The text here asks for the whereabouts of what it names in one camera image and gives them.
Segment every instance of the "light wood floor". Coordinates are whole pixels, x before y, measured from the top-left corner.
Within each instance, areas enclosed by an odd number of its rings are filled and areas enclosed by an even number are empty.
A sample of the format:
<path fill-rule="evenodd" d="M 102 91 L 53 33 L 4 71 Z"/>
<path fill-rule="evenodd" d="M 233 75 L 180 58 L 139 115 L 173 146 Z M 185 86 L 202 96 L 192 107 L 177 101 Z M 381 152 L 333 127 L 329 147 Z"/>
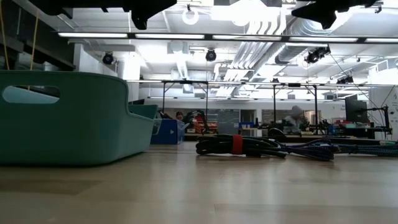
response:
<path fill-rule="evenodd" d="M 101 167 L 0 167 L 0 223 L 398 223 L 398 159 L 198 156 L 188 142 Z"/>

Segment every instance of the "teal plastic bin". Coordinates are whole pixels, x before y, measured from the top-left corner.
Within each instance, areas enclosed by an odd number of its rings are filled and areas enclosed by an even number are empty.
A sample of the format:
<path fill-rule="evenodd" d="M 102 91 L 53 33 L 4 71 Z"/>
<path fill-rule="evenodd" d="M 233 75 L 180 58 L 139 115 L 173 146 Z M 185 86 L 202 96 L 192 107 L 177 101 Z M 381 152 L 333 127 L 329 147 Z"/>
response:
<path fill-rule="evenodd" d="M 157 113 L 157 105 L 129 105 L 129 111 L 136 115 L 155 119 Z"/>
<path fill-rule="evenodd" d="M 52 86 L 60 98 L 9 86 Z M 129 112 L 122 79 L 0 71 L 0 164 L 92 166 L 148 148 L 154 114 Z"/>

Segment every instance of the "rope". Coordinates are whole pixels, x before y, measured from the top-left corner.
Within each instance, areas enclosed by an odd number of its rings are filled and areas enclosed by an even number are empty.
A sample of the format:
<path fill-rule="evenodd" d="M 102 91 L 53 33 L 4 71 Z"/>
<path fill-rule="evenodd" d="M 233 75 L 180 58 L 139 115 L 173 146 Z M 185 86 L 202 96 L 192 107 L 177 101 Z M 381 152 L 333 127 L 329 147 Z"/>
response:
<path fill-rule="evenodd" d="M 37 37 L 37 26 L 39 24 L 39 9 L 36 10 L 36 23 L 35 23 L 35 32 L 33 34 L 33 46 L 32 46 L 32 59 L 30 60 L 30 70 L 33 70 L 33 63 L 35 58 L 35 47 L 36 47 L 36 37 Z"/>
<path fill-rule="evenodd" d="M 4 31 L 4 21 L 2 19 L 2 1 L 0 0 L 0 22 L 1 22 L 1 35 L 4 46 L 4 54 L 6 55 L 6 66 L 7 70 L 10 70 L 10 64 L 8 62 L 7 44 L 6 44 L 6 33 Z"/>

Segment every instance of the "red object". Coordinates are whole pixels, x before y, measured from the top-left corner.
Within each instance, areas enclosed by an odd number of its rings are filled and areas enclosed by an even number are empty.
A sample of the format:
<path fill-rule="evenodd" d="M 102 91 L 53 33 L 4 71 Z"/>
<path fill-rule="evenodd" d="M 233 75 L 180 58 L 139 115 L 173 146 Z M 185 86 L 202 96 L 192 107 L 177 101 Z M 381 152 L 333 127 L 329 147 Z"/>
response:
<path fill-rule="evenodd" d="M 232 154 L 233 155 L 241 155 L 243 148 L 243 138 L 240 134 L 233 135 L 233 145 L 232 145 Z"/>

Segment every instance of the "blue box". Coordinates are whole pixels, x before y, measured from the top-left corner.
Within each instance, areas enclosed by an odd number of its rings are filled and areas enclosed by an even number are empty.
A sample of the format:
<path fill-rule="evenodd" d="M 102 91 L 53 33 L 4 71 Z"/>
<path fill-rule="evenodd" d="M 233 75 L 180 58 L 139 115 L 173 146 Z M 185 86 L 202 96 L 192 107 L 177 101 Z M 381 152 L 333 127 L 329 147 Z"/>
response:
<path fill-rule="evenodd" d="M 151 144 L 180 144 L 184 142 L 185 123 L 174 119 L 155 119 Z"/>

